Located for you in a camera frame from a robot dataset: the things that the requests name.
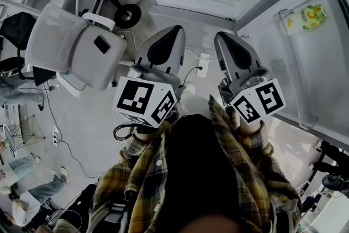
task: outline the wall outlet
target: wall outlet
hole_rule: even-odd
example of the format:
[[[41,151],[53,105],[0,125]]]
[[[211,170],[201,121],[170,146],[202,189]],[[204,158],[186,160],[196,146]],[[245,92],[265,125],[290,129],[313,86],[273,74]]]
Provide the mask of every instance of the wall outlet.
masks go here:
[[[198,66],[202,67],[202,70],[197,70],[197,75],[201,78],[207,77],[208,66],[209,66],[209,54],[202,53],[200,54],[200,60]]]
[[[59,140],[58,140],[58,137],[59,137],[59,131],[57,129],[56,126],[53,126],[53,131],[52,131],[52,141],[53,141],[53,144],[55,146],[57,146]]]

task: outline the black chair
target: black chair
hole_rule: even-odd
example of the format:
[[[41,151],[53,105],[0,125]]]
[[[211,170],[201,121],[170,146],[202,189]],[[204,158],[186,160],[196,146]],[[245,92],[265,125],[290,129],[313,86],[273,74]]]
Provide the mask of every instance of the black chair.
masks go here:
[[[6,18],[0,28],[0,35],[17,48],[18,75],[22,80],[34,80],[34,77],[25,77],[22,74],[21,51],[26,50],[35,23],[36,19],[31,14],[20,12]]]
[[[4,36],[17,48],[17,61],[15,67],[15,61],[13,58],[5,59],[5,61],[0,62],[0,68],[2,67],[2,64],[5,69],[17,68],[18,75],[22,80],[34,80],[35,84],[39,86],[54,77],[56,72],[33,67],[33,77],[26,77],[22,74],[24,58],[21,57],[21,51],[27,49],[29,37],[35,23],[36,19],[31,14],[25,12],[20,12],[10,16],[3,21],[0,28],[0,35]]]

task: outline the wheel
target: wheel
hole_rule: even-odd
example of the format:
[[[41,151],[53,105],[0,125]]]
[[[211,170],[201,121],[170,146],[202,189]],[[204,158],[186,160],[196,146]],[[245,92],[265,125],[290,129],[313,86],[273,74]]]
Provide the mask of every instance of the wheel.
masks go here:
[[[123,11],[127,11],[129,16],[125,16]],[[128,29],[132,26],[135,26],[141,19],[142,11],[136,4],[125,4],[123,9],[118,9],[114,16],[115,24],[121,29]]]

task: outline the plaid shirt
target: plaid shirt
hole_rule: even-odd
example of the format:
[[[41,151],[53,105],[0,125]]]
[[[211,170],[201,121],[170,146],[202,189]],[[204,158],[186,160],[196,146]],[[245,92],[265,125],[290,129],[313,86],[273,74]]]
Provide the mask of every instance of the plaid shirt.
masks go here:
[[[268,143],[265,125],[262,123],[261,129],[254,135],[242,136],[235,117],[230,119],[212,96],[208,105],[218,142],[235,171],[242,220],[252,232],[275,232],[275,212],[288,208],[290,228],[297,228],[300,199],[271,156],[273,147]],[[173,124],[163,123],[149,143],[136,137],[130,138],[120,151],[120,162],[98,184],[90,224],[110,206],[110,201],[120,201],[124,194],[133,190],[138,196],[129,233],[155,232],[166,193],[168,169],[165,143],[172,127]],[[162,160],[160,166],[156,164],[159,160]]]

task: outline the white office chair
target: white office chair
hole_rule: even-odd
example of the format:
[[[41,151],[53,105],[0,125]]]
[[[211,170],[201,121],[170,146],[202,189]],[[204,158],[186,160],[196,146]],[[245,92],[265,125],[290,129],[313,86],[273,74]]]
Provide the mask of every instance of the white office chair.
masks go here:
[[[88,20],[109,30],[91,25]],[[114,25],[105,17],[91,13],[78,17],[49,3],[31,32],[25,61],[56,71],[57,79],[75,96],[83,88],[77,89],[60,73],[70,70],[84,84],[103,91],[126,48],[126,41],[111,32]]]

